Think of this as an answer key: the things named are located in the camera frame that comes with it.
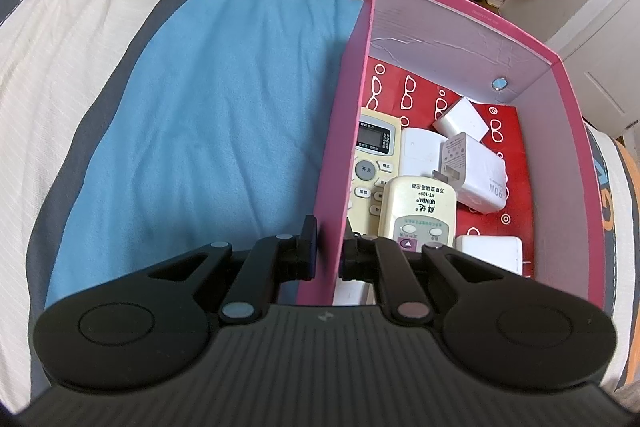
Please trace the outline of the white rectangular adapter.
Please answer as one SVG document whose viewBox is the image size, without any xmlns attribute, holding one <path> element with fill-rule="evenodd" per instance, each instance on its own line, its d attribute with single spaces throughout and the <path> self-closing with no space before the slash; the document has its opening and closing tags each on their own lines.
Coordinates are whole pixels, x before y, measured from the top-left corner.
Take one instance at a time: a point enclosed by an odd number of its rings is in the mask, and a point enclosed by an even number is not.
<svg viewBox="0 0 640 427">
<path fill-rule="evenodd" d="M 523 274 L 524 248 L 518 236 L 460 235 L 454 241 L 454 247 L 500 269 Z"/>
</svg>

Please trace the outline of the beige remote purple button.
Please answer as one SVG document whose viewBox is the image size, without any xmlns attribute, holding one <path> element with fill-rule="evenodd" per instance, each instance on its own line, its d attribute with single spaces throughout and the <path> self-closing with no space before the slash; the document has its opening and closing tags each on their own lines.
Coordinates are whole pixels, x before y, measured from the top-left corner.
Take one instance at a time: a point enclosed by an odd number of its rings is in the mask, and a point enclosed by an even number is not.
<svg viewBox="0 0 640 427">
<path fill-rule="evenodd" d="M 457 194 L 447 183 L 424 176 L 396 176 L 383 191 L 378 236 L 417 253 L 425 244 L 454 246 Z"/>
</svg>

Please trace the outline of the white 90W charger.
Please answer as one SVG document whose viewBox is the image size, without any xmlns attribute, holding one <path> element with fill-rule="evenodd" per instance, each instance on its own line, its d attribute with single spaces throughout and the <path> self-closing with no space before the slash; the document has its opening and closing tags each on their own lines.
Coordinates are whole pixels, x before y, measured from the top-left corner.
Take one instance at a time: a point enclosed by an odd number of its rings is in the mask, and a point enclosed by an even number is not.
<svg viewBox="0 0 640 427">
<path fill-rule="evenodd" d="M 506 162 L 464 132 L 439 145 L 435 176 L 454 189 L 459 204 L 475 212 L 487 215 L 506 207 Z"/>
</svg>

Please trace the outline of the beige remote control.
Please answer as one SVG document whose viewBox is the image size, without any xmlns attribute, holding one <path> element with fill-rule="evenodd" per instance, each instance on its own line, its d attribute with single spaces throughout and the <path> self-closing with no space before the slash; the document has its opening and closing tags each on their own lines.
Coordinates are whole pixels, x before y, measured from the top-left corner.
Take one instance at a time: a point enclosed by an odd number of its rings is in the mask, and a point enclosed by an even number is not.
<svg viewBox="0 0 640 427">
<path fill-rule="evenodd" d="M 400 136 L 398 118 L 360 109 L 347 209 L 355 233 L 378 234 L 384 187 L 399 173 Z"/>
</svg>

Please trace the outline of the white charger cube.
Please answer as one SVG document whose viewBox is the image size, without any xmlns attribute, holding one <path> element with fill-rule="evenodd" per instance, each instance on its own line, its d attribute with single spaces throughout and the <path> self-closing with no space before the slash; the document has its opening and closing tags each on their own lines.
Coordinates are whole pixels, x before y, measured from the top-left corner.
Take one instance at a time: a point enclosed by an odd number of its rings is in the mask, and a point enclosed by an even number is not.
<svg viewBox="0 0 640 427">
<path fill-rule="evenodd" d="M 460 98 L 436 117 L 433 127 L 446 138 L 465 133 L 475 141 L 482 141 L 489 132 L 488 124 L 468 98 Z"/>
</svg>

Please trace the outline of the pink storage box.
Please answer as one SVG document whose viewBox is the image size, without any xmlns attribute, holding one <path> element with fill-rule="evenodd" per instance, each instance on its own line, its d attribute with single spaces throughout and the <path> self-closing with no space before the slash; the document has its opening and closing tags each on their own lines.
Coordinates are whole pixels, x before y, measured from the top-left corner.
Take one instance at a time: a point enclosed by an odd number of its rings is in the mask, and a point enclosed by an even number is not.
<svg viewBox="0 0 640 427">
<path fill-rule="evenodd" d="M 320 254 L 301 305 L 332 303 L 367 86 L 379 58 L 467 96 L 518 110 L 533 190 L 537 281 L 604 303 L 600 191 L 582 113 L 558 54 L 469 0 L 364 0 L 342 56 L 314 215 Z"/>
</svg>

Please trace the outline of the striped bed sheet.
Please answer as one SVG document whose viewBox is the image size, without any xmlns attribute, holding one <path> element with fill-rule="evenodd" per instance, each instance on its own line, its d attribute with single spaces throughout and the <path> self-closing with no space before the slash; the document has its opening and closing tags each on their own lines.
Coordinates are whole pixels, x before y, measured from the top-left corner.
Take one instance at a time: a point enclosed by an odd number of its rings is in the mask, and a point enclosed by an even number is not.
<svg viewBox="0 0 640 427">
<path fill-rule="evenodd" d="M 364 0 L 1 0 L 1 401 L 47 389 L 46 306 L 213 241 L 314 215 Z M 639 378 L 639 173 L 585 124 L 617 333 Z"/>
</svg>

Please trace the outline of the red glasses-print paper bag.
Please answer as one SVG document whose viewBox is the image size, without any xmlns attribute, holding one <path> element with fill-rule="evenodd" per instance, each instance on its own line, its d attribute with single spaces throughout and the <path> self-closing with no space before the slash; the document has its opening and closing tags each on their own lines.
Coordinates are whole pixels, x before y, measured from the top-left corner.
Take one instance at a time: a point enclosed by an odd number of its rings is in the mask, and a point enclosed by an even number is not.
<svg viewBox="0 0 640 427">
<path fill-rule="evenodd" d="M 413 72 L 370 57 L 362 105 L 400 120 L 402 130 L 420 128 L 437 132 L 434 121 L 462 95 Z M 510 105 L 473 104 L 488 124 L 489 132 L 480 141 L 506 162 L 506 207 L 481 215 L 460 205 L 457 233 L 471 235 L 518 236 L 524 248 L 526 277 L 534 275 L 534 217 L 532 190 L 518 112 Z"/>
</svg>

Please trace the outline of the white door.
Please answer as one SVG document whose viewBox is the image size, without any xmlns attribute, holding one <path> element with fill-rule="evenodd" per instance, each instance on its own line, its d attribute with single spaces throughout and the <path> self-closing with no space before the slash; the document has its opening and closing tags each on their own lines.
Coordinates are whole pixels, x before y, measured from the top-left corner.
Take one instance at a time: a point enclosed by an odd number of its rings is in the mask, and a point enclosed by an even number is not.
<svg viewBox="0 0 640 427">
<path fill-rule="evenodd" d="M 589 0 L 551 39 L 582 115 L 593 127 L 639 138 L 639 0 Z"/>
</svg>

